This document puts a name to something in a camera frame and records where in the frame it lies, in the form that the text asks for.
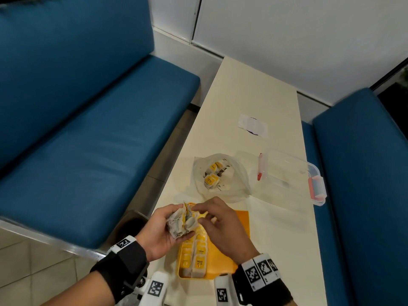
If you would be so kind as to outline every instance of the yellow tray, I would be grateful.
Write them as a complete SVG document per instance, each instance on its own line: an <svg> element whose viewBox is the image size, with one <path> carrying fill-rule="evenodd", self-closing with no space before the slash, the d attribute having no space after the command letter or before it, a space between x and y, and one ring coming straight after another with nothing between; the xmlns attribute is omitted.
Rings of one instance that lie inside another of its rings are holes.
<svg viewBox="0 0 408 306"><path fill-rule="evenodd" d="M239 220L245 228L249 237L249 214L248 211L235 211ZM182 279L215 279L223 273L234 273L238 266L227 256L223 255L218 248L208 239L208 254L207 254L207 270L204 278L183 277L180 275L180 261L181 261L181 245L177 255L176 273Z"/></svg>

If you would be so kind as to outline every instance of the white table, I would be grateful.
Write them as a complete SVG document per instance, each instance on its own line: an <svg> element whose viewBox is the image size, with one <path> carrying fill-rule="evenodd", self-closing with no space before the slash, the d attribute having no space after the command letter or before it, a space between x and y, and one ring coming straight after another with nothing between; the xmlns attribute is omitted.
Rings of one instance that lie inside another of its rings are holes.
<svg viewBox="0 0 408 306"><path fill-rule="evenodd" d="M267 123L268 138L238 128L240 114ZM257 155L268 147L306 160L296 90L225 57L156 208L175 202L180 193L189 192L200 198L191 190L194 188L191 186L194 157L215 153L234 156L239 150ZM249 211L254 245L272 257L296 303L299 306L327 305L313 206L305 203L306 209L301 215L253 197L231 206ZM150 275L156 270L170 273L166 304L215 305L213 282L178 278L176 257L177 249L173 249L149 267Z"/></svg>

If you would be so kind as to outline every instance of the hand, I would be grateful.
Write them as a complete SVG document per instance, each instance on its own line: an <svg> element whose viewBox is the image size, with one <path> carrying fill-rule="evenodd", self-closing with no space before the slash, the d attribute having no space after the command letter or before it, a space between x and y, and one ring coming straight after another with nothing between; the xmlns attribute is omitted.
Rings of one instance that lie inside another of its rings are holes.
<svg viewBox="0 0 408 306"><path fill-rule="evenodd" d="M195 233L190 232L174 239L166 228L166 219L181 207L183 204L170 204L156 209L140 233L136 235L137 242L146 252L147 261L160 259L169 252L171 247L194 236Z"/></svg>
<svg viewBox="0 0 408 306"><path fill-rule="evenodd" d="M200 213L208 211L207 216L198 222L204 226L211 242L238 265L259 255L237 213L219 197L196 204L191 210ZM211 222L213 217L217 218L214 224Z"/></svg>

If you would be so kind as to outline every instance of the clear plastic bag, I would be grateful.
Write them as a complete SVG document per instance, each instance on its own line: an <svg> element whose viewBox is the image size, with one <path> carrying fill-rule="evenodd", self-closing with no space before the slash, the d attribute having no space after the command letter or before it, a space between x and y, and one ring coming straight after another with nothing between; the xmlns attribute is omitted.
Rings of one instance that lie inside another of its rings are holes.
<svg viewBox="0 0 408 306"><path fill-rule="evenodd" d="M212 164L222 159L226 159L230 167L222 173L214 189L207 189L204 185L205 172ZM251 195L247 170L237 159L226 154L217 153L206 158L197 158L193 164L193 179L198 193L205 200L218 196L226 203L235 203Z"/></svg>

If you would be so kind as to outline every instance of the black wrist strap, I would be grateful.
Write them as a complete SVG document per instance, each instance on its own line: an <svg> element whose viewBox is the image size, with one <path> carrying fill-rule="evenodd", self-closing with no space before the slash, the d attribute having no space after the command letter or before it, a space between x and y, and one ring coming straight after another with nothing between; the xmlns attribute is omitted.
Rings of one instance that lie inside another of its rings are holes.
<svg viewBox="0 0 408 306"><path fill-rule="evenodd" d="M132 293L145 274L149 263L145 250L134 237L128 236L111 248L91 272L98 271L108 284L115 303Z"/></svg>
<svg viewBox="0 0 408 306"><path fill-rule="evenodd" d="M232 275L241 304L283 306L293 298L280 279L280 273L267 254L261 254L238 266Z"/></svg>

